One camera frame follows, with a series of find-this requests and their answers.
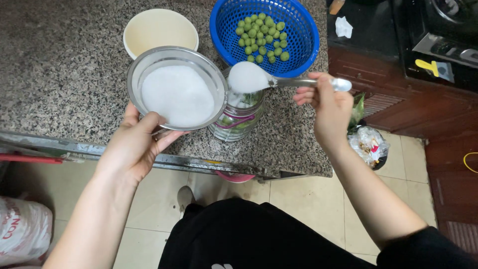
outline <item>blue basket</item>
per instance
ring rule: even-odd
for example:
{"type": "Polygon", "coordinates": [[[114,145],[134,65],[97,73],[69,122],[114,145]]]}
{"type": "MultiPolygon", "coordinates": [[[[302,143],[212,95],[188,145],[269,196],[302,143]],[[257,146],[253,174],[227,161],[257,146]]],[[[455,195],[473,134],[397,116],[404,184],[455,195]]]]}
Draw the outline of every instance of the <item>blue basket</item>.
{"type": "MultiPolygon", "coordinates": [[[[238,22],[246,16],[265,13],[275,23],[285,22],[287,33],[288,61],[279,58],[270,64],[267,56],[259,64],[269,74],[283,78],[293,78],[304,73],[315,61],[319,51],[319,32],[312,16],[296,0],[218,0],[214,5],[209,20],[212,43],[222,59],[230,66],[247,61],[244,47],[238,45],[240,37],[236,35],[238,22]]],[[[274,50],[272,44],[266,44],[267,50],[274,50]]]]}

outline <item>shoe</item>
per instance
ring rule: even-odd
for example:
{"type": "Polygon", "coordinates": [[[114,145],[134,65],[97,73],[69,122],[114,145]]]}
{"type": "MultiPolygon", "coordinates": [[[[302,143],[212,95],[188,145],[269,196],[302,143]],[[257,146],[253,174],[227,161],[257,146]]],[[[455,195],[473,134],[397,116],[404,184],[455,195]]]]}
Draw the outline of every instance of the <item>shoe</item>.
{"type": "Polygon", "coordinates": [[[186,206],[190,203],[196,203],[196,199],[194,199],[193,191],[188,186],[182,186],[178,191],[178,204],[179,204],[179,211],[184,212],[186,206]]]}

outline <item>hand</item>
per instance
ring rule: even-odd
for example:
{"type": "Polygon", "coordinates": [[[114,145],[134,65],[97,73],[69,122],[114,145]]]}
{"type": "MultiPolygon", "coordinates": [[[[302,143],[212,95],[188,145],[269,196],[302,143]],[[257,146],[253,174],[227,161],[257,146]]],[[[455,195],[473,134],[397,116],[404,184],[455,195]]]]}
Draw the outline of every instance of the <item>hand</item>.
{"type": "Polygon", "coordinates": [[[101,174],[100,177],[125,177],[137,186],[151,171],[156,156],[178,137],[189,133],[170,130],[155,139],[151,136],[153,130],[166,123],[166,119],[156,112],[149,112],[141,121],[139,116],[130,101],[123,122],[99,159],[95,173],[101,174]]]}
{"type": "Polygon", "coordinates": [[[314,134],[317,142],[327,152],[347,145],[347,127],[354,103],[348,92],[334,91],[327,73],[309,73],[317,79],[317,87],[299,87],[293,100],[297,105],[311,104],[315,109],[314,134]]]}

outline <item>white sugar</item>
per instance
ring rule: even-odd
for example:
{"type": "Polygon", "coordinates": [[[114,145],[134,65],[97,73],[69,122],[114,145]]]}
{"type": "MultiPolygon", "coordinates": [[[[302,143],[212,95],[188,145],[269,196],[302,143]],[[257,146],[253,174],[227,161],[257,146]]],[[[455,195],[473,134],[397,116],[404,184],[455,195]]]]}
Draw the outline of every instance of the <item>white sugar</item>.
{"type": "Polygon", "coordinates": [[[235,64],[229,72],[228,84],[236,93],[253,93],[268,88],[272,76],[251,62],[235,64]]]}
{"type": "Polygon", "coordinates": [[[174,126],[200,125],[214,111],[214,98],[206,83],[187,66],[156,69],[144,79],[141,93],[146,109],[158,112],[174,126]]]}

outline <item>black appliance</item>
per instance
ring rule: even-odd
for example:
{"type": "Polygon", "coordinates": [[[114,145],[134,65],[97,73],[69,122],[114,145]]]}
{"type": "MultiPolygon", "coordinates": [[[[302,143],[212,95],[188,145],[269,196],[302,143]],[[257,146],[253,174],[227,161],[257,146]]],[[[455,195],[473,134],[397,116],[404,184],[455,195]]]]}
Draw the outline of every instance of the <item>black appliance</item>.
{"type": "Polygon", "coordinates": [[[407,77],[478,92],[478,0],[393,0],[393,18],[407,77]],[[454,83],[415,60],[449,63],[454,83]]]}

